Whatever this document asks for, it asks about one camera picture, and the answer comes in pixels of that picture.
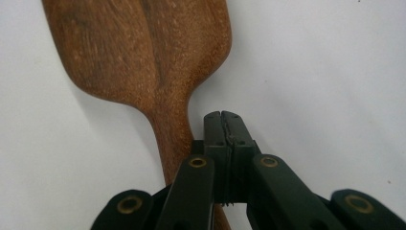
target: brown wood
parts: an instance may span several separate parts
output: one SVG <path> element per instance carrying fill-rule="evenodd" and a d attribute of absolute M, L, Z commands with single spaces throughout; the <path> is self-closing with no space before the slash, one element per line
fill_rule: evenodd
<path fill-rule="evenodd" d="M 43 0 L 43 5 L 69 77 L 83 91 L 147 116 L 170 183 L 191 149 L 189 97 L 230 51 L 225 0 Z M 229 228 L 222 212 L 216 217 L 224 224 L 216 229 Z"/>

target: black plastic part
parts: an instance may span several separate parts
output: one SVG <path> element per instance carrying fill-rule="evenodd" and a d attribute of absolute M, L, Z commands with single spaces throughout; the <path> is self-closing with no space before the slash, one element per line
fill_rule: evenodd
<path fill-rule="evenodd" d="M 115 195 L 93 223 L 92 230 L 146 229 L 153 206 L 146 192 L 129 190 Z"/>
<path fill-rule="evenodd" d="M 265 209 L 278 229 L 345 229 L 279 157 L 255 156 L 251 179 L 249 203 Z"/>
<path fill-rule="evenodd" d="M 235 113 L 223 111 L 222 124 L 228 145 L 232 148 L 231 156 L 231 183 L 230 201 L 247 202 L 248 198 L 248 172 L 251 159 L 258 154 L 256 142 L 251 138 L 247 127 L 241 117 Z"/>
<path fill-rule="evenodd" d="M 204 117 L 204 153 L 215 164 L 214 202 L 229 203 L 231 150 L 225 139 L 219 112 Z"/>
<path fill-rule="evenodd" d="M 330 209 L 349 229 L 406 229 L 406 223 L 373 197 L 354 190 L 334 192 Z"/>
<path fill-rule="evenodd" d="M 182 162 L 158 219 L 157 230 L 213 227 L 214 161 L 191 155 Z"/>

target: wood grain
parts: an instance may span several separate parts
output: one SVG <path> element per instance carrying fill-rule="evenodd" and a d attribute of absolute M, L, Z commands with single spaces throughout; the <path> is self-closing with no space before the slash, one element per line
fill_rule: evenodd
<path fill-rule="evenodd" d="M 225 0 L 43 0 L 43 5 L 69 77 L 83 91 L 147 116 L 171 183 L 191 149 L 190 95 L 231 48 Z M 223 213 L 220 217 L 225 225 L 216 229 L 229 228 Z"/>

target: spatula head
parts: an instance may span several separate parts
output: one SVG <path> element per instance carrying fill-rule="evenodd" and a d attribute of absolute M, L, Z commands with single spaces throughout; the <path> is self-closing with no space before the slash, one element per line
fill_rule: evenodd
<path fill-rule="evenodd" d="M 83 91 L 148 114 L 187 101 L 227 57 L 224 0 L 44 0 L 54 41 Z"/>

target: white surface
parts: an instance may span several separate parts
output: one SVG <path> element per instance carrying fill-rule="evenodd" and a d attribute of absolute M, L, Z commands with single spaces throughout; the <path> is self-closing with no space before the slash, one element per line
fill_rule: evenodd
<path fill-rule="evenodd" d="M 192 95 L 195 138 L 235 112 L 313 192 L 360 190 L 406 219 L 406 2 L 228 6 L 233 49 Z M 147 119 L 70 82 L 40 1 L 1 1 L 0 229 L 88 229 L 113 195 L 163 186 Z"/>

